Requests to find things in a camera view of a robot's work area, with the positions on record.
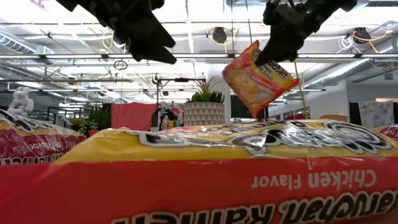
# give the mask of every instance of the maruchan ramen text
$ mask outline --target maruchan ramen text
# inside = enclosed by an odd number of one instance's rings
[[[343,170],[330,172],[317,172],[308,174],[306,188],[317,189],[320,187],[335,187],[337,191],[342,186],[372,187],[377,180],[376,173],[371,170]],[[289,190],[301,189],[303,187],[302,175],[272,175],[255,176],[251,185],[252,189],[266,187],[287,187]]]
[[[339,197],[288,200],[280,205],[250,205],[199,212],[152,212],[118,218],[111,224],[279,224],[330,223],[334,220],[362,218],[398,209],[398,190],[383,192],[345,192]]]

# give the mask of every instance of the plant pot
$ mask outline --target plant pot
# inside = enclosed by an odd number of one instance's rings
[[[184,104],[184,126],[225,124],[224,104],[195,102]]]
[[[92,137],[93,135],[95,135],[98,132],[98,130],[90,130],[88,131],[88,134],[90,135],[90,137]]]
[[[79,131],[80,126],[79,125],[72,125],[72,126],[70,126],[70,129],[72,129],[74,131]]]

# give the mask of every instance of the yellow packaging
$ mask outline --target yellow packaging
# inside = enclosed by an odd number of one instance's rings
[[[299,83],[273,60],[257,66],[254,62],[260,52],[255,41],[223,71],[224,80],[253,116]]]
[[[160,133],[108,129],[57,160],[66,162],[398,156],[397,143],[355,124],[273,121],[174,128]]]

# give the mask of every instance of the ramen noodle package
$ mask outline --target ramen noodle package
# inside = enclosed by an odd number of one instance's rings
[[[82,140],[71,129],[0,110],[0,165],[53,162]]]
[[[225,81],[253,116],[299,83],[273,60],[255,65],[260,52],[257,40],[223,71]]]
[[[377,132],[380,132],[393,140],[398,141],[398,124],[392,124],[385,127],[379,127],[374,129]]]
[[[332,120],[108,129],[0,166],[0,223],[392,224],[397,147]]]

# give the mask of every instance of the cable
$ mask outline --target cable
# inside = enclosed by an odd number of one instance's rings
[[[338,41],[338,46],[340,48],[339,51],[336,52],[336,54],[342,52],[343,50],[348,50],[349,48],[353,47],[355,48],[358,53],[362,53],[355,45],[354,45],[354,40],[352,38],[347,38],[347,37],[342,37],[339,41]]]
[[[289,2],[292,2],[291,4],[293,4],[292,7],[294,7],[294,3],[293,0],[289,0]],[[251,26],[250,26],[250,17],[249,17],[249,6],[248,6],[248,0],[246,0],[246,10],[248,12],[248,25],[249,25],[249,35],[250,35],[250,45],[253,44],[252,38],[251,38]]]
[[[303,110],[304,110],[304,115],[305,119],[308,119],[308,114],[307,114],[307,106],[305,105],[305,100],[304,100],[304,92],[301,88],[301,79],[299,77],[299,71],[297,70],[297,63],[296,60],[294,60],[294,69],[296,71],[296,77],[298,79],[298,87],[300,88],[300,95],[301,95],[301,100],[303,101]]]
[[[379,51],[374,47],[373,43],[371,41],[369,41],[369,44],[371,45],[371,47],[373,48],[373,50],[378,54]]]
[[[235,54],[235,43],[234,43],[234,1],[231,0],[231,29],[232,29],[232,54]]]
[[[101,81],[103,78],[105,78],[105,76],[107,75],[107,74],[109,74],[109,73],[111,73],[111,70],[109,69],[109,71],[105,74],[105,75],[103,75],[99,80],[97,80],[97,81],[95,81],[94,82],[94,84],[95,83],[98,83],[99,81]]]
[[[384,35],[382,35],[381,37],[378,37],[378,38],[375,38],[375,39],[363,39],[363,38],[357,37],[357,36],[355,36],[355,34],[357,33],[356,31],[353,32],[353,37],[355,37],[358,40],[362,40],[362,41],[375,41],[375,40],[380,40],[382,38],[385,38],[386,35],[389,33],[389,30],[390,30],[390,24],[387,25],[386,33],[384,33]]]
[[[291,6],[292,8],[294,8],[294,2],[293,2],[293,0],[287,0],[287,1],[289,2],[290,6]]]
[[[106,49],[111,49],[112,46],[113,46],[113,39],[111,40],[111,45],[107,46],[107,45],[105,44],[105,33],[104,33],[103,38],[102,38],[102,45],[104,45],[104,47],[105,47]]]

